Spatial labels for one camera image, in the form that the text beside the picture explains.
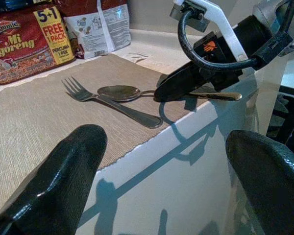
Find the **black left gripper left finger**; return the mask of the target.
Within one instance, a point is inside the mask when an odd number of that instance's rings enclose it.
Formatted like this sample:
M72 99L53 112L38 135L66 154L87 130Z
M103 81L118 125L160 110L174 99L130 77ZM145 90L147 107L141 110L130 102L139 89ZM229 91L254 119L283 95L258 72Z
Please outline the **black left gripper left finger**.
M73 130L5 202L0 235L75 235L106 147L102 127Z

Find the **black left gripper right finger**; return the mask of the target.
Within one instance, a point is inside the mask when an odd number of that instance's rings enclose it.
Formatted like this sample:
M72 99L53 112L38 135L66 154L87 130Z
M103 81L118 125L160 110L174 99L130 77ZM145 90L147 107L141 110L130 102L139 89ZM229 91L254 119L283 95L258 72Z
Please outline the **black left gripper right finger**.
M294 235L294 153L261 134L234 130L226 154L265 235Z

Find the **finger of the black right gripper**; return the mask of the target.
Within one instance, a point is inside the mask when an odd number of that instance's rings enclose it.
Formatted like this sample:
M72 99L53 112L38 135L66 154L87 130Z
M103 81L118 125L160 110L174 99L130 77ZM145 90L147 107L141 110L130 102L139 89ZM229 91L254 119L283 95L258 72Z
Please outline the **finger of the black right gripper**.
M180 99L209 80L209 71L188 62L170 74L160 76L154 100L168 102Z

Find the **steel spoon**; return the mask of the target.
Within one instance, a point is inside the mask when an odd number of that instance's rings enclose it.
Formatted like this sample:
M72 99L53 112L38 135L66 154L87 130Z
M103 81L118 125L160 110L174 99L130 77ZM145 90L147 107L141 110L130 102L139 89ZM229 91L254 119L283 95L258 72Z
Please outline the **steel spoon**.
M114 85L105 86L98 89L99 95L104 95L113 101L128 102L138 99L139 97L152 94L155 90L141 91L140 89L128 85ZM241 93L237 92L214 92L210 87L202 86L185 95L186 97L203 98L209 100L225 100L225 101L238 101L242 98Z

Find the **steel fork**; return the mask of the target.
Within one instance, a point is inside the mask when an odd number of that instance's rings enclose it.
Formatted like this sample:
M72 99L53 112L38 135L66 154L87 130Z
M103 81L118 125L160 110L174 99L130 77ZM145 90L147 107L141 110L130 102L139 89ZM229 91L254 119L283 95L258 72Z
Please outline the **steel fork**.
M118 112L128 116L134 121L138 122L144 127L155 129L163 124L163 120L158 116L153 116L144 112L140 112L124 105L121 105L104 95L94 94L85 89L75 78L71 77L61 81L67 90L67 94L76 101L86 102L94 100L96 102L103 103Z

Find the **beige woven placemat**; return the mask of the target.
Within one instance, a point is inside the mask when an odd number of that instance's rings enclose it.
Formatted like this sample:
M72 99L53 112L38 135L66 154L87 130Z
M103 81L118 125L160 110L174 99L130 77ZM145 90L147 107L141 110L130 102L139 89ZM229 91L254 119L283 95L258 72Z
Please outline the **beige woven placemat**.
M164 105L167 120L156 129L146 128L114 109L97 102L78 102L68 96L62 81L74 77L86 89L96 92L108 85L132 85L153 89L160 73L116 55L73 66L0 92L0 180L21 180L56 144L83 124L97 124L108 136L108 147L101 167L114 164L146 141L159 149L177 143L176 137L158 139L172 121L183 137L204 125L199 109L188 111L185 102Z

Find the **black chair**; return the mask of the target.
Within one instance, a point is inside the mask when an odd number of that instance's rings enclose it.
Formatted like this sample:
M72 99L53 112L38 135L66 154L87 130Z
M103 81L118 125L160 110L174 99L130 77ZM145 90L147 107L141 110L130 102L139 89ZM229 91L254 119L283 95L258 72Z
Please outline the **black chair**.
M267 137L286 145L294 153L294 88L279 88Z

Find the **red and white food pack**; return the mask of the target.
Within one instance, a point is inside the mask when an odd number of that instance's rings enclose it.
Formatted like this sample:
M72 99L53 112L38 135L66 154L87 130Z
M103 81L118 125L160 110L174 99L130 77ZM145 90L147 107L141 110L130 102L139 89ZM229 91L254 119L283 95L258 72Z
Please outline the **red and white food pack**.
M109 54L131 43L127 0L52 0L78 59Z

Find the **red Mi goreng noodle pack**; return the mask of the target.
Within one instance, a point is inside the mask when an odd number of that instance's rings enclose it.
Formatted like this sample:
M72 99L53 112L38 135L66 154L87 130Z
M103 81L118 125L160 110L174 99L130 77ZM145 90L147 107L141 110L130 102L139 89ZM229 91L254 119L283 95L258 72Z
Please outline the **red Mi goreng noodle pack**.
M40 4L0 13L0 85L75 60L60 12Z

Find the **blue snack pack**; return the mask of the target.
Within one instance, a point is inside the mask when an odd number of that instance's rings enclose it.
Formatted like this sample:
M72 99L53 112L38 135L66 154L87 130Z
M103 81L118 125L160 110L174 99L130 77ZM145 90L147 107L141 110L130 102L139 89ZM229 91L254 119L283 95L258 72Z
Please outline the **blue snack pack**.
M20 9L45 2L51 2L51 0L0 0L0 12Z

